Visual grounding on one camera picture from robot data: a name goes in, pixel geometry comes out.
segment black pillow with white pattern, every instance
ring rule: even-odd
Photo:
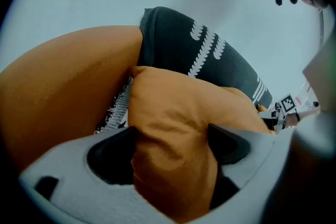
[[[272,95],[250,64],[206,26],[166,7],[146,9],[140,22],[139,66],[187,74],[221,87],[233,87],[255,105],[271,107]]]

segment pillow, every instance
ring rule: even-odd
[[[128,122],[139,131],[132,159],[136,190],[179,223],[208,213],[217,177],[208,124],[269,130],[237,89],[152,67],[134,67],[132,75]]]

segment white wall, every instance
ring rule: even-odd
[[[147,7],[176,9],[216,31],[256,69],[274,97],[296,94],[319,43],[317,10],[283,0],[14,0],[1,29],[0,71],[36,45],[70,31],[137,25]]]

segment orange pillow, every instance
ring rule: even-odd
[[[140,132],[132,159],[135,188],[176,222],[208,213],[217,177],[208,124],[269,130],[237,89],[152,67],[134,67],[132,74],[128,123]]]

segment black and white square marker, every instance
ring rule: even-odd
[[[280,99],[279,102],[281,104],[281,109],[284,115],[296,107],[291,94],[286,95],[284,98]]]

